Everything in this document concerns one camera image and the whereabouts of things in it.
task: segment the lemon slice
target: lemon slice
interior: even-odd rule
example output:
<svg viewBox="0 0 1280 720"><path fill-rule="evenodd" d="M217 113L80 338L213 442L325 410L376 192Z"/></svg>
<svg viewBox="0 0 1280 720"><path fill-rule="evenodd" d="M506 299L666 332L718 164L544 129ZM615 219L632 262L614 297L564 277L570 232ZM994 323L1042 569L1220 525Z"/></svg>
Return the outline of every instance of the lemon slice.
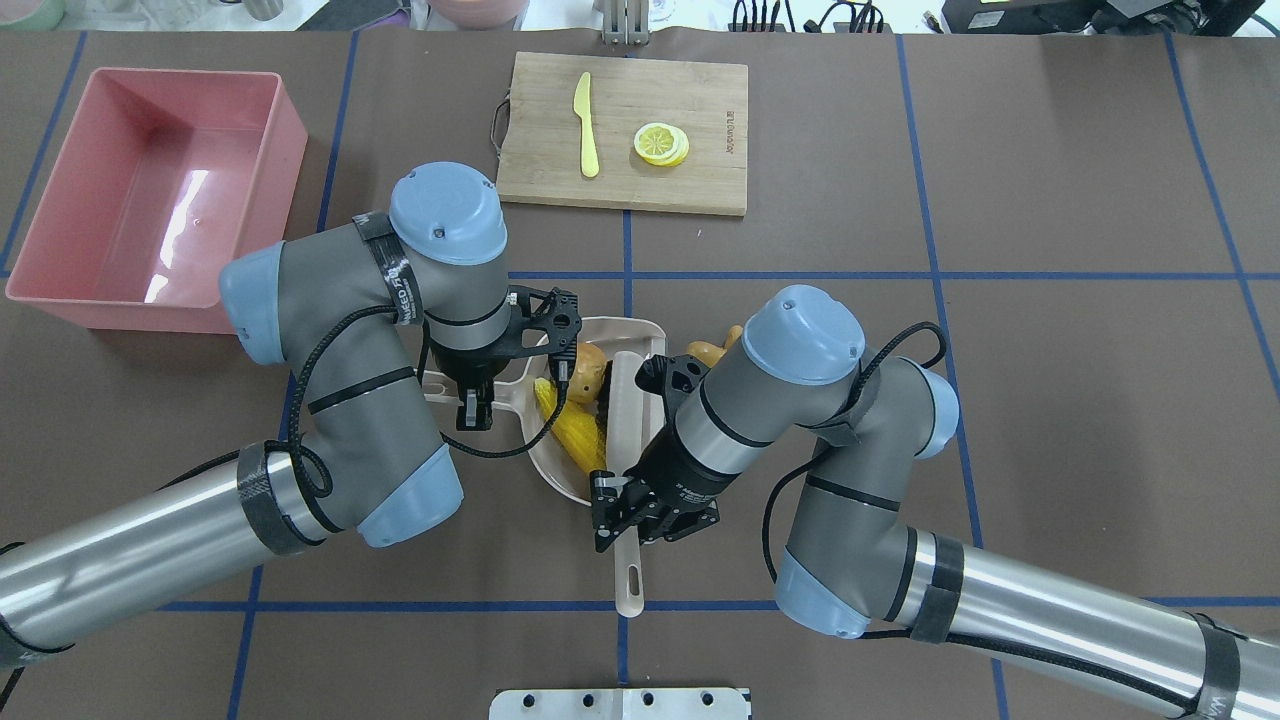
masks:
<svg viewBox="0 0 1280 720"><path fill-rule="evenodd" d="M646 163L663 163L676 156L676 133L667 123L649 123L636 131L632 146Z"/></svg>
<svg viewBox="0 0 1280 720"><path fill-rule="evenodd" d="M658 165L659 168L675 168L676 165L684 163L685 158L689 156L689 136L685 135L685 131L677 128L676 126L668 127L671 127L676 135L676 146L672 149L673 152L671 158L658 161L650 160L652 164Z"/></svg>

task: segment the blue tape line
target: blue tape line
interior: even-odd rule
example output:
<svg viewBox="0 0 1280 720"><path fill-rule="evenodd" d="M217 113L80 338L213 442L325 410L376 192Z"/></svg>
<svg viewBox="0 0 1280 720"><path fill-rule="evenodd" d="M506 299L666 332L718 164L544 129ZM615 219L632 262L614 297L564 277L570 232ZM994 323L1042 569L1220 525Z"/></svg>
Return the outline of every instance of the blue tape line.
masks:
<svg viewBox="0 0 1280 720"><path fill-rule="evenodd" d="M1271 375L1271 388L1276 393L1276 400L1280 400L1280 370L1276 369L1275 356L1271 354L1266 331L1262 328L1262 318L1258 316L1258 307L1253 302L1253 292L1249 290L1249 281L1244 275L1240 251L1235 246L1235 238L1231 236L1231 225L1226 222L1226 210L1222 209L1222 199L1217 193L1217 183L1213 182L1213 173L1208 168L1208 159L1204 156L1204 147L1201 145L1199 131L1196 129L1192 104L1187 99L1187 87L1183 85L1183 70L1178 64L1178 50L1174 47L1174 36L1169 33L1165 33L1165 50L1169 53L1169 67L1174 73L1174 85L1178 87L1178 101L1183 105L1187 132L1192 137L1192 147L1196 150L1196 160L1199 161L1201 174L1204 176L1204 187L1208 190L1210 201L1213 204L1213 214L1217 215L1217 227L1222 231L1222 241L1226 242L1226 251L1231 256L1231 265L1235 268L1235 277L1240 283L1240 293L1244 296L1244 306L1249 311L1253 333L1257 336L1258 347L1262 350L1262 361L1266 363L1267 373Z"/></svg>
<svg viewBox="0 0 1280 720"><path fill-rule="evenodd" d="M248 650L253 641L253 618L256 612L253 605L262 588L262 566L253 568L253 575L248 583L248 602L244 610L244 625L241 628L241 647L236 653L236 675L232 678L232 697L227 703L227 720L236 720L239 715L241 693L244 691L244 673L248 669Z"/></svg>
<svg viewBox="0 0 1280 720"><path fill-rule="evenodd" d="M513 270L507 273L520 281L621 281L623 274L617 270Z"/></svg>
<svg viewBox="0 0 1280 720"><path fill-rule="evenodd" d="M284 439L288 432L288 418L289 418L289 398L293 397L293 389L297 387L297 380L293 379L293 374L289 373L289 382L284 387L284 407L280 409L280 427L276 430L275 438ZM244 673L248 667L248 651L253 642L253 620L257 618L259 612L259 596L262 592L262 566L259 565L253 568L253 574L250 575L248 582L248 598L243 603L244 610L244 624L241 628L241 647L239 652L236 655L236 674L232 676L232 696L227 702L227 720L236 720L239 715L239 701L241 693L244 691ZM172 609L174 605L170 603L165 609Z"/></svg>
<svg viewBox="0 0 1280 720"><path fill-rule="evenodd" d="M929 211L929 193L924 184L924 160L920 156L920 137L915 127L915 108L911 102L911 79L906 69L906 46L902 42L902 36L895 36L897 41L897 69L902 78L902 102L906 109L906 132L911 140L911 161L915 165L915 191L920 199L920 219L924 224L924 246L929 254L929 272L933 282L933 304L938 313L938 325L942 328L942 333L951 338L951 328L947 323L947 302L946 297L942 295L942 275L938 268L938 249L933 240L933 215ZM951 345L951 352L946 356L947 374L951 378L951 386L956 389L956 395L960 395L960 382L956 374L955 364L955 343ZM960 473L964 477L964 495L965 503L969 506L969 529L973 533L973 544L975 547L982 547L982 520L978 516L978 492L973 483L973 465L969 461L969 438L965 434L964 428L964 413L960 415L960 421L956 424L956 448L960 451Z"/></svg>
<svg viewBox="0 0 1280 720"><path fill-rule="evenodd" d="M1156 605L1165 607L1280 607L1280 596L1187 596L1187 597L1148 597Z"/></svg>
<svg viewBox="0 0 1280 720"><path fill-rule="evenodd" d="M264 601L259 612L613 612L612 600L509 601Z"/></svg>
<svg viewBox="0 0 1280 720"><path fill-rule="evenodd" d="M54 101L54 111L49 114L49 122L45 123L45 135L40 138L40 146L36 147L36 159L31 161L31 172L27 173L27 184L22 186L18 209L13 213L13 222L9 223L9 233L5 234L4 247L0 249L0 272L4 273L0 277L9 277L9 254L13 252L14 241L18 240L18 228L27 214L27 204L31 201L31 193L36 190L36 178L40 177L40 169L45 164L45 152L49 151L49 143L54 138L58 119L61 117L63 106L67 104L67 95L72 90L72 81L76 79L76 70L79 68L81 56L84 54L86 38L88 38L88 33L81 31L79 40L76 41L76 51L72 53L70 65L67 67L67 76L63 77L63 87L58 91L58 100Z"/></svg>
<svg viewBox="0 0 1280 720"><path fill-rule="evenodd" d="M631 264L631 210L622 211L622 314L631 318L635 307L635 268Z"/></svg>
<svg viewBox="0 0 1280 720"><path fill-rule="evenodd" d="M618 615L618 687L627 687L631 684L631 669L630 664L630 650L627 643L631 637L631 621L622 615Z"/></svg>
<svg viewBox="0 0 1280 720"><path fill-rule="evenodd" d="M320 215L316 218L316 232L324 232L329 222L329 199L333 196L333 177L338 173L338 150L342 147L342 128L347 122L347 100L351 97L351 77L356 74L356 49L360 47L360 31L351 33L347 49L347 72L342 78L342 96L338 100L338 119L333 124L333 149L329 150L329 167L324 173L324 192L320 195Z"/></svg>
<svg viewBox="0 0 1280 720"><path fill-rule="evenodd" d="M772 600L650 600L644 609L653 612L774 612Z"/></svg>
<svg viewBox="0 0 1280 720"><path fill-rule="evenodd" d="M1009 720L1009 693L1005 692L1005 665L991 659L991 675L996 679L996 712L1000 720Z"/></svg>
<svg viewBox="0 0 1280 720"><path fill-rule="evenodd" d="M156 607L156 612L246 612L248 602L236 600L178 600Z"/></svg>
<svg viewBox="0 0 1280 720"><path fill-rule="evenodd" d="M1235 282L1235 273L1023 272L1023 270L513 270L532 281L1138 281ZM1276 281L1280 273L1245 273L1248 279Z"/></svg>
<svg viewBox="0 0 1280 720"><path fill-rule="evenodd" d="M1170 596L1143 598L1165 607L1280 607L1280 596ZM250 602L179 600L157 612L246 612ZM612 600L506 601L270 601L252 603L255 612L297 614L467 614L467 612L614 612ZM646 612L777 612L772 600L650 600Z"/></svg>

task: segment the yellow corn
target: yellow corn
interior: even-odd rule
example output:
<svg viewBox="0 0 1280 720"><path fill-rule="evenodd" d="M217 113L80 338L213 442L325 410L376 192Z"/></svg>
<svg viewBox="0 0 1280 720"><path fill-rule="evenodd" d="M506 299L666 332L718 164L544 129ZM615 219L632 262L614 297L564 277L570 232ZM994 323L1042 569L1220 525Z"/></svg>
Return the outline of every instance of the yellow corn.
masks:
<svg viewBox="0 0 1280 720"><path fill-rule="evenodd" d="M556 387L547 378L534 379L534 395L538 396L538 409L543 414L543 420L556 411ZM568 400L564 410L552 425L552 433L561 442L573 462L584 473L604 469L604 430L581 405Z"/></svg>

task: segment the wooden cutting board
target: wooden cutting board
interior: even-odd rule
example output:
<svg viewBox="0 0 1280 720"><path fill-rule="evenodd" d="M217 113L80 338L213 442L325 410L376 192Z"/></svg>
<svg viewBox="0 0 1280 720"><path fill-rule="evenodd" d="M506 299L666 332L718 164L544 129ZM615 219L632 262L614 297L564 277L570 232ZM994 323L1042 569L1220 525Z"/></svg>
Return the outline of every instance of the wooden cutting board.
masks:
<svg viewBox="0 0 1280 720"><path fill-rule="evenodd" d="M573 90L591 73L600 173L582 177ZM746 214L746 65L517 53L498 193L513 202ZM640 126L671 123L689 158L657 168L631 149Z"/></svg>

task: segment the pink bowl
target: pink bowl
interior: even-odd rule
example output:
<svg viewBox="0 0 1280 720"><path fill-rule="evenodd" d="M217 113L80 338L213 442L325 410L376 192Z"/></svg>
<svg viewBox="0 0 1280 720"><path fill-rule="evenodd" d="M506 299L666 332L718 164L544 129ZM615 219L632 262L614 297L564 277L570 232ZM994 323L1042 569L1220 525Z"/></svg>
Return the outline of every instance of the pink bowl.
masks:
<svg viewBox="0 0 1280 720"><path fill-rule="evenodd" d="M428 4L458 27L488 29L518 15L529 0L429 0Z"/></svg>
<svg viewBox="0 0 1280 720"><path fill-rule="evenodd" d="M306 141L275 73L95 70L5 295L87 328L230 333L218 273L280 240Z"/></svg>

